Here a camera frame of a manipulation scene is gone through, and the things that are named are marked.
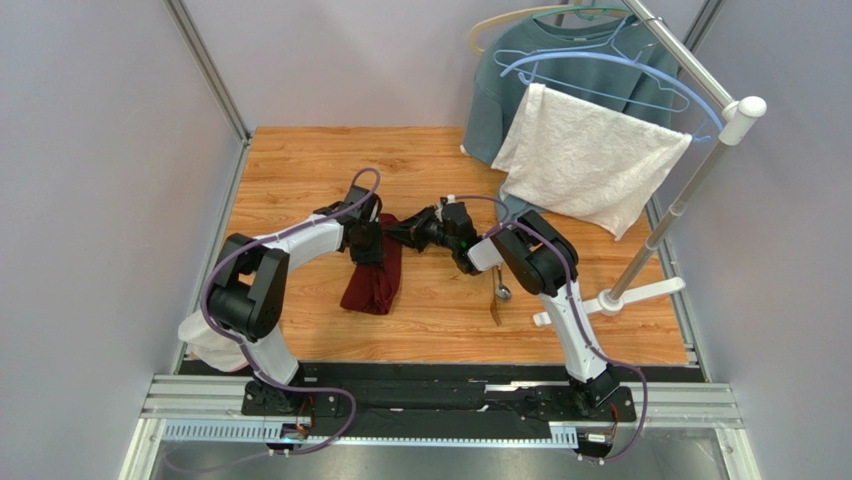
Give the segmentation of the dark red cloth napkin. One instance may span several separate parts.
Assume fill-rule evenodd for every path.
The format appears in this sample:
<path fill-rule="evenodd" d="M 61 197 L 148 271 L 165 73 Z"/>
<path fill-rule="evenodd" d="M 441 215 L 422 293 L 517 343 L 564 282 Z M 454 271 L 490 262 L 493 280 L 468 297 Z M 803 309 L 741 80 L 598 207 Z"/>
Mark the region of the dark red cloth napkin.
<path fill-rule="evenodd" d="M 383 234 L 380 267 L 358 265 L 340 301 L 340 307 L 359 313 L 384 316 L 392 310 L 402 277 L 402 246 Z"/>

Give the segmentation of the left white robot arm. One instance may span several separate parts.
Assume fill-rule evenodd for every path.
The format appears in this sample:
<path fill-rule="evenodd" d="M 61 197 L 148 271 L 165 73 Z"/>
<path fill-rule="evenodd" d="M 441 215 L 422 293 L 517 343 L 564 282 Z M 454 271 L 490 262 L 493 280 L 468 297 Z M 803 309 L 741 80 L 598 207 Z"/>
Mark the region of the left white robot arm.
<path fill-rule="evenodd" d="M 382 258 L 382 202 L 353 186 L 345 198 L 265 237 L 229 236 L 203 288 L 201 312 L 217 334 L 236 343 L 251 367 L 253 397 L 286 414 L 308 404 L 317 389 L 293 385 L 300 365 L 278 327 L 288 275 L 321 256 L 349 251 L 355 260 Z"/>

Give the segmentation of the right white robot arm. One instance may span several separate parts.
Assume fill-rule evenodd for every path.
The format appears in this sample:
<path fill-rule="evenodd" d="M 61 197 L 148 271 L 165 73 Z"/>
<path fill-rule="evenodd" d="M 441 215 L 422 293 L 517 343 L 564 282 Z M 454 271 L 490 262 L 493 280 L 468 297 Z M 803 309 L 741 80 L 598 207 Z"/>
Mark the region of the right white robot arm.
<path fill-rule="evenodd" d="M 442 200 L 385 230 L 390 239 L 418 251 L 434 245 L 451 252 L 462 273 L 476 275 L 502 267 L 543 305 L 571 382 L 566 404 L 590 416 L 619 387 L 583 307 L 578 254 L 550 223 L 529 212 L 489 235 L 480 235 L 462 202 Z"/>

